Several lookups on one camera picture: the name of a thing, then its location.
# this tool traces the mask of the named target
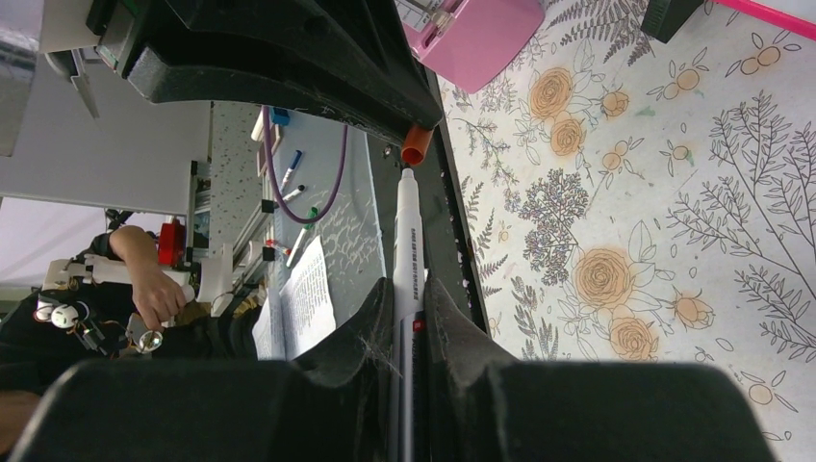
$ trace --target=wire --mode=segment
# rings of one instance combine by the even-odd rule
[[[326,205],[322,207],[322,210],[318,213],[318,215],[314,218],[301,218],[294,214],[292,210],[290,210],[289,206],[286,205],[286,202],[283,200],[283,194],[278,187],[278,180],[275,177],[275,167],[272,163],[272,145],[270,143],[272,139],[272,132],[269,128],[269,106],[264,106],[261,108],[261,118],[264,120],[264,154],[267,156],[267,174],[269,177],[269,182],[272,185],[272,193],[274,193],[275,200],[278,203],[278,207],[280,207],[283,213],[292,219],[295,223],[300,224],[312,224],[317,223],[323,217],[328,214],[329,210],[331,210],[332,205],[334,205],[334,199],[337,198],[337,191],[340,188],[340,182],[343,180],[343,169],[345,165],[345,152],[346,152],[346,142],[348,141],[348,125],[343,126],[343,145],[340,150],[340,165],[337,167],[337,177],[334,181],[334,188],[332,188],[332,192],[329,195],[329,199],[326,201]]]

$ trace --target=orange rose illustration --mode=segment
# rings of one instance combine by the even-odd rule
[[[530,112],[544,120],[567,109],[573,97],[573,78],[562,67],[550,69],[530,89]]]
[[[629,298],[634,280],[624,257],[612,250],[594,248],[578,261],[573,283],[583,302],[613,310]]]
[[[581,123],[570,118],[557,122],[552,126],[549,145],[558,156],[569,156],[578,152],[581,144],[584,143],[586,133],[581,127]]]
[[[714,310],[696,296],[682,297],[675,302],[675,317],[689,329],[705,329],[714,322]]]
[[[600,108],[607,117],[617,117],[623,114],[628,107],[629,97],[626,93],[612,91],[603,97]]]
[[[637,318],[614,318],[609,329],[609,342],[618,356],[627,361],[645,361],[657,351],[657,338],[646,323]]]

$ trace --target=patterned tablecloth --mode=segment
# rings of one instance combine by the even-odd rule
[[[494,338],[720,368],[812,460],[816,43],[713,3],[668,45],[647,0],[544,3],[485,89],[442,81]]]

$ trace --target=white paper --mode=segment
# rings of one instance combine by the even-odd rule
[[[337,324],[320,237],[306,247],[280,297],[287,359],[296,358],[334,332]]]
[[[252,326],[252,338],[255,339],[258,359],[286,359],[283,312],[277,291],[267,289],[267,299],[261,308],[261,316]]]

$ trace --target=blue marker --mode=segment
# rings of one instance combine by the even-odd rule
[[[289,179],[292,177],[294,170],[297,168],[297,165],[300,164],[300,157],[303,156],[303,151],[296,150],[294,152],[294,159],[292,159],[292,164],[289,166],[289,169],[286,170],[286,174],[283,175],[283,182],[281,182],[281,193],[286,190],[286,185],[289,184]]]

